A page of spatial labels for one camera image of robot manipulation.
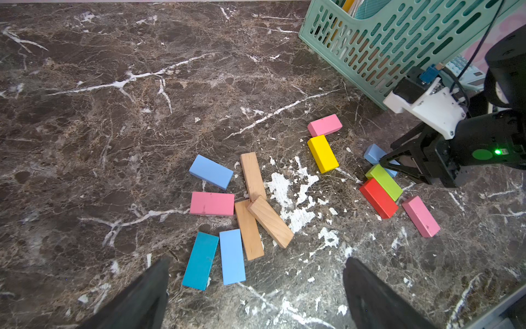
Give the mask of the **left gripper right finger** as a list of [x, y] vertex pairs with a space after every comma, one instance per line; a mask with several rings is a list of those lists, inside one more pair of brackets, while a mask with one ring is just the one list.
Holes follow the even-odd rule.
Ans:
[[357, 328], [435, 327], [360, 260], [347, 259], [342, 279]]

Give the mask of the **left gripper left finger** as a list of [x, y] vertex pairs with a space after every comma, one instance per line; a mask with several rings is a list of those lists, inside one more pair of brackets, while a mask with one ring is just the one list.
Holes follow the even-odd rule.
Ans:
[[161, 328], [167, 308], [168, 268], [163, 257], [80, 328]]

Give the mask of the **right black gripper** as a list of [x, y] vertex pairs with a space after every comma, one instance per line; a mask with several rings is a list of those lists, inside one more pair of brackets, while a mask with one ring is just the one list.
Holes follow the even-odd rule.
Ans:
[[[440, 180], [447, 188], [462, 186], [467, 180], [467, 169], [474, 166], [504, 165], [525, 170], [525, 113], [504, 110], [493, 114], [462, 120], [451, 140], [441, 135], [422, 149], [421, 135], [427, 125], [419, 123], [391, 144], [392, 151], [379, 163], [385, 169], [405, 174], [413, 181], [430, 185]], [[426, 161], [422, 167], [401, 165], [401, 158], [411, 157]]]

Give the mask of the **green block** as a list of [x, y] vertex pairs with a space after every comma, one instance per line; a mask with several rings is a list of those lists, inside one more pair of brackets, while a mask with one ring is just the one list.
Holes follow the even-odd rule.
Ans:
[[366, 172], [365, 176], [368, 179], [375, 179], [394, 202], [396, 202], [403, 193], [402, 188], [380, 164], [374, 165]]

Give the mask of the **light blue block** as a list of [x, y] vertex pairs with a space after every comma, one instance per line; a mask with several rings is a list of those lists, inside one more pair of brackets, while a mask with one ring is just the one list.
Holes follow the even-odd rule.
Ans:
[[223, 231], [219, 234], [223, 284], [231, 285], [246, 280], [241, 231]]
[[190, 174], [226, 191], [234, 172], [202, 155], [197, 155]]
[[[372, 144], [366, 149], [364, 153], [364, 158], [372, 165], [377, 165], [379, 164], [379, 160], [385, 155], [387, 155], [387, 153], [382, 148], [380, 148], [376, 144]], [[390, 161], [390, 164], [400, 165], [396, 160]], [[388, 172], [388, 174], [390, 174], [392, 178], [396, 177], [396, 175], [398, 174], [397, 171], [393, 171], [390, 169], [386, 169], [386, 171]]]

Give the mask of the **red block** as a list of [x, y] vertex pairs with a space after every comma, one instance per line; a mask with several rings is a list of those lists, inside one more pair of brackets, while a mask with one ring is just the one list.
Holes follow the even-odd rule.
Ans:
[[367, 180], [359, 191], [382, 219], [390, 219], [397, 212], [398, 205], [376, 179]]

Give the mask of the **yellow block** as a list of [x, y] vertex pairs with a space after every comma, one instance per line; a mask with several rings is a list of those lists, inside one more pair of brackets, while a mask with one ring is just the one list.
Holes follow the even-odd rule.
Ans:
[[308, 147], [315, 159], [319, 171], [324, 174], [339, 167], [339, 163], [331, 150], [325, 135], [312, 137], [308, 141]]

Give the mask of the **pink block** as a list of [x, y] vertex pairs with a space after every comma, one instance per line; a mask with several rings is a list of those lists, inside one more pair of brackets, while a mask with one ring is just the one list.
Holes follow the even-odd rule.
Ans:
[[419, 196], [407, 199], [402, 203], [402, 207], [423, 237], [432, 238], [441, 230]]
[[233, 216], [234, 194], [193, 192], [190, 214], [209, 216]]
[[323, 117], [308, 124], [308, 131], [312, 137], [328, 135], [342, 128], [342, 123], [336, 114]]

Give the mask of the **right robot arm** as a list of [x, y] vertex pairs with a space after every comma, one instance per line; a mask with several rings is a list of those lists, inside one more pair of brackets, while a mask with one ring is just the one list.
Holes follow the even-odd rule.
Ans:
[[525, 169], [525, 27], [500, 40], [485, 59], [485, 103], [478, 107], [457, 100], [436, 65], [410, 70], [384, 104], [421, 123], [392, 143], [392, 152], [379, 159], [383, 168], [447, 188], [463, 184], [467, 167]]

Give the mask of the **teal block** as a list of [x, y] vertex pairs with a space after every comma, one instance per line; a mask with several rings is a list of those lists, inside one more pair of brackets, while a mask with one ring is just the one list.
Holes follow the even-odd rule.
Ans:
[[215, 259], [219, 237], [199, 232], [193, 245], [182, 285], [205, 291]]

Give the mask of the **green plastic file basket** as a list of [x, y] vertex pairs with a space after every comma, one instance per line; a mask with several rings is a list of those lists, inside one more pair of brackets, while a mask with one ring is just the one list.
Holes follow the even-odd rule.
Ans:
[[524, 1], [390, 1], [368, 19], [338, 1], [312, 1], [299, 37], [371, 101], [383, 100], [413, 67], [447, 63], [474, 44], [494, 16]]

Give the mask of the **wooden block lower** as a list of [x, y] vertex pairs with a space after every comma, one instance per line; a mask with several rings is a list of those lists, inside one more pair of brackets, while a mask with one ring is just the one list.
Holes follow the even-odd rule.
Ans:
[[256, 218], [248, 210], [250, 204], [250, 200], [245, 200], [235, 203], [234, 208], [247, 260], [255, 260], [264, 256], [264, 248]]

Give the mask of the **wooden block diagonal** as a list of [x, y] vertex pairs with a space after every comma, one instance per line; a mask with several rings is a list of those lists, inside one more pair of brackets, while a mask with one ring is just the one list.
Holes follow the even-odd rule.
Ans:
[[292, 230], [260, 195], [248, 206], [248, 211], [281, 248], [287, 248], [294, 237]]

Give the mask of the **upright wooden block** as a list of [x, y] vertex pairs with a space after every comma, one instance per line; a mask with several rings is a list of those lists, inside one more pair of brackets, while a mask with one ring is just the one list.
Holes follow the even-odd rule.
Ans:
[[264, 199], [267, 194], [264, 187], [264, 182], [260, 172], [260, 166], [255, 152], [241, 154], [241, 165], [249, 199], [254, 202], [260, 196]]

